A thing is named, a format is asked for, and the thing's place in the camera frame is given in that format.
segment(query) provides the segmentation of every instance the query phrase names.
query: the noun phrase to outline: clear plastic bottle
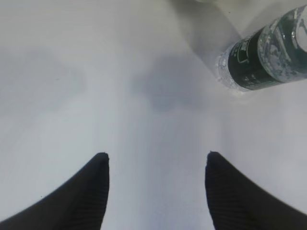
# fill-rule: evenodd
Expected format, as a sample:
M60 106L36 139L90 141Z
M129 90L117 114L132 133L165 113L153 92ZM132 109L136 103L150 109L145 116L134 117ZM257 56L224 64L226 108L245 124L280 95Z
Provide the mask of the clear plastic bottle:
M229 47L216 65L218 81L243 92L307 79L307 6Z

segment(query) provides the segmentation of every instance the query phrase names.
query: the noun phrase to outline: white surface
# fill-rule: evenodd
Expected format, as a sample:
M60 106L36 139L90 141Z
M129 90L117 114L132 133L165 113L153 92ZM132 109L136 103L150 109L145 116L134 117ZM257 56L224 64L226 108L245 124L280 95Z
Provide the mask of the white surface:
M3 0L0 219L110 155L104 230L212 230L220 151L307 212L307 81L236 98L216 55L304 0Z

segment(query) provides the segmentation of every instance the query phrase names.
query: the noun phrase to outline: white floor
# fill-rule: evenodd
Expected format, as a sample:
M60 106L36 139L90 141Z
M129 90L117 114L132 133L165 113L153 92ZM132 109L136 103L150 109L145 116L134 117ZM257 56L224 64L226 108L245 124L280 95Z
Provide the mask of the white floor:
M307 81L230 95L222 50L305 0L2 0L0 219L97 152L104 230L213 230L210 150L307 212Z

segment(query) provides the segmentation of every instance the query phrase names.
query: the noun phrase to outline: plastic water bottle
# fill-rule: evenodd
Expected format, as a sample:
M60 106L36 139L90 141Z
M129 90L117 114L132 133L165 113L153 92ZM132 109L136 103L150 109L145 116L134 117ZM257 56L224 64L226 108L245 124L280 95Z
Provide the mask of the plastic water bottle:
M229 47L216 65L218 80L239 91L307 79L307 6Z

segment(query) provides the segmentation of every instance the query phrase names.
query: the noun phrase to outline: bottle label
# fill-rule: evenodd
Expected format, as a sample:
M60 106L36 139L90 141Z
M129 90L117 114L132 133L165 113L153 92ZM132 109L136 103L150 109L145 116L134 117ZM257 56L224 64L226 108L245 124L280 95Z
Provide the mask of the bottle label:
M268 74L258 56L258 39L263 29L236 43L228 58L228 69L234 81L243 88L259 90L283 82Z

